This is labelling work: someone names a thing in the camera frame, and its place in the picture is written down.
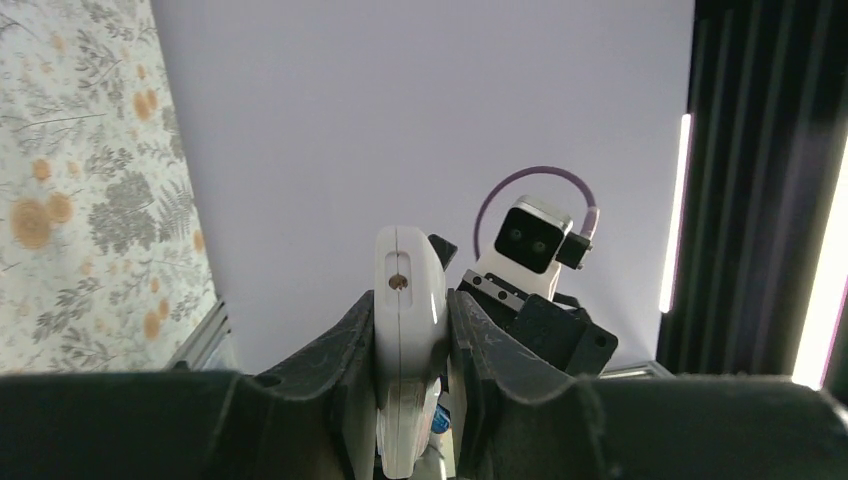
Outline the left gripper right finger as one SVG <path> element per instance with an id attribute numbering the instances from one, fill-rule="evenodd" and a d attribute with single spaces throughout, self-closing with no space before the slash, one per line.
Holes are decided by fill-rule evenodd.
<path id="1" fill-rule="evenodd" d="M 574 378 L 448 295 L 461 479 L 843 479 L 829 394 L 738 376 Z"/>

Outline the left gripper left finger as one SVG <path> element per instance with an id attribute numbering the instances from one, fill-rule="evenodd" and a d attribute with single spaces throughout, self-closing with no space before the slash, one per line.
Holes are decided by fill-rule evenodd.
<path id="1" fill-rule="evenodd" d="M 172 369 L 1 380 L 5 479 L 369 479 L 373 295 L 257 375 Z"/>

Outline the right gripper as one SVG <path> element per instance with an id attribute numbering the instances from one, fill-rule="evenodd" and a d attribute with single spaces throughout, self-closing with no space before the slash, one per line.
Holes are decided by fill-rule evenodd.
<path id="1" fill-rule="evenodd" d="M 574 297 L 557 293 L 549 300 L 474 270 L 466 271 L 458 289 L 497 327 L 568 375 L 600 375 L 618 346 L 618 338 L 594 323 Z"/>

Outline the white AC remote control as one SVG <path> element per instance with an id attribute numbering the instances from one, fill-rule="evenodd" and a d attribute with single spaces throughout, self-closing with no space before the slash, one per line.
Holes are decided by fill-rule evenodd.
<path id="1" fill-rule="evenodd" d="M 373 293 L 378 453 L 385 477 L 406 479 L 429 442 L 449 343 L 444 267 L 422 230 L 380 230 Z"/>

